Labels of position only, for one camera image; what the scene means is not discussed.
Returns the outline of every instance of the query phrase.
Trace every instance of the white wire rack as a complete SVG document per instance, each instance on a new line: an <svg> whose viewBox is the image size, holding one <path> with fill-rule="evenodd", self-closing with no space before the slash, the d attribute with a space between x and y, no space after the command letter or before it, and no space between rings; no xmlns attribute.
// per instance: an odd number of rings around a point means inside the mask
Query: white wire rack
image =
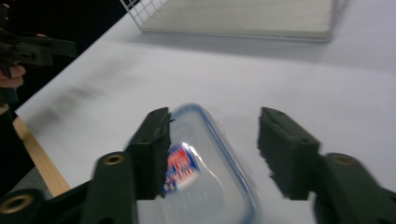
<svg viewBox="0 0 396 224"><path fill-rule="evenodd" d="M167 0L120 0L134 23L140 28Z"/></svg>
<svg viewBox="0 0 396 224"><path fill-rule="evenodd" d="M144 32L328 40L349 0L120 0Z"/></svg>

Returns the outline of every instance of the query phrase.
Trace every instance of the white table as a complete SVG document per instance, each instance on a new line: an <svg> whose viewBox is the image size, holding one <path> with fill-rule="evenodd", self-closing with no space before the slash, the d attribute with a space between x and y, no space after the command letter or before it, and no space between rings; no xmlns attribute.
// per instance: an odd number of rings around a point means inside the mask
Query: white table
<svg viewBox="0 0 396 224"><path fill-rule="evenodd" d="M262 223L313 223L311 203L283 200L256 149L261 106L289 114L322 143L362 161L396 190L396 2L359 0L329 44L143 35L129 16L19 110L73 188L123 150L146 114L206 108L251 169Z"/></svg>

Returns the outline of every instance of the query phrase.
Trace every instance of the plastic food container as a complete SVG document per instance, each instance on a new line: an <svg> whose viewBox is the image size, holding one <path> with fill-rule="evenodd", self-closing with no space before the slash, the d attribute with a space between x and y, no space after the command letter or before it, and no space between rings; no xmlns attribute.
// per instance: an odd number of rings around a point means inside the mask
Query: plastic food container
<svg viewBox="0 0 396 224"><path fill-rule="evenodd" d="M171 118L166 197L138 201L140 223L258 223L250 177L213 119L198 105Z"/></svg>

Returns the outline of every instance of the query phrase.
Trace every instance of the wooden table edge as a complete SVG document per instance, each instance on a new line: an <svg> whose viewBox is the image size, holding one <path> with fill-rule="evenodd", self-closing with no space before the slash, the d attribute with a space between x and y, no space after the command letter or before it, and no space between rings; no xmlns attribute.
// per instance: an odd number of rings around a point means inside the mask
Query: wooden table edge
<svg viewBox="0 0 396 224"><path fill-rule="evenodd" d="M21 118L14 120L14 127L52 196L56 197L69 191L70 186Z"/></svg>

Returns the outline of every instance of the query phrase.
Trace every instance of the transparent container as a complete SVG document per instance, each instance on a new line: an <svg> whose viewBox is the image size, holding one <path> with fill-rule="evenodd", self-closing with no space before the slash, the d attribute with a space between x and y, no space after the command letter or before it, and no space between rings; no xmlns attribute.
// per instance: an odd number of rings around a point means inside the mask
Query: transparent container
<svg viewBox="0 0 396 224"><path fill-rule="evenodd" d="M260 223L250 177L213 119L198 105L171 118L166 197L138 201L140 223Z"/></svg>
<svg viewBox="0 0 396 224"><path fill-rule="evenodd" d="M348 0L120 0L144 32L329 40Z"/></svg>

